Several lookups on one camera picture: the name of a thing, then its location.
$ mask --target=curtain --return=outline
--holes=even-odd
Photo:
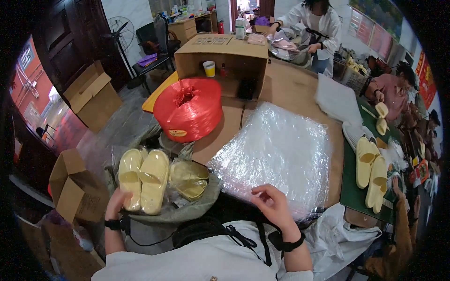
[[[236,19],[238,18],[238,4],[236,0],[230,0],[231,6],[231,29],[232,31],[236,31]]]
[[[259,15],[262,16],[274,16],[275,14],[275,0],[260,0]]]

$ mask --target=paper cup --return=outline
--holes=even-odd
[[[207,61],[203,63],[205,68],[206,77],[214,77],[216,75],[216,63],[213,61]]]

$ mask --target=red banner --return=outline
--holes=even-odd
[[[436,84],[434,84],[433,74],[423,51],[420,52],[416,74],[419,76],[419,93],[422,95],[425,107],[428,109],[436,94]]]

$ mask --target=white box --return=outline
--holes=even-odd
[[[247,21],[244,18],[236,19],[236,39],[244,39],[245,38],[245,27],[247,25]]]

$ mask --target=plastic crate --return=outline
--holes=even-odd
[[[353,89],[356,94],[359,94],[363,89],[363,86],[367,78],[368,76],[361,75],[360,73],[347,67],[344,73],[344,77],[342,78],[341,84]]]

